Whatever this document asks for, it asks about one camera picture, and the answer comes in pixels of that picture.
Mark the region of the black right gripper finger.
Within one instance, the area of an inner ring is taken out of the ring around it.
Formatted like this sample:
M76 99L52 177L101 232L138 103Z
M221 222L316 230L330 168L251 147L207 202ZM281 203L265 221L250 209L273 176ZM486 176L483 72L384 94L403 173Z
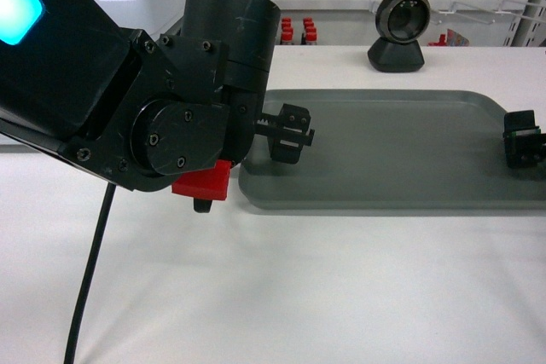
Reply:
M536 124L533 110L506 113L503 123L502 138L509 168L532 168L545 161L545 134Z

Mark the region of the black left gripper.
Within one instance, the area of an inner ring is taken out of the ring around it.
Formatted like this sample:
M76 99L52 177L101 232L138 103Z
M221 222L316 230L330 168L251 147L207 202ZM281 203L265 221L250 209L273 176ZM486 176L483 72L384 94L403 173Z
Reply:
M256 135L267 138L273 161L289 165L312 144L311 115L304 107L283 104L277 115L264 113L264 97L242 89L227 89L222 102L229 106L229 119L221 158L232 165L248 155Z

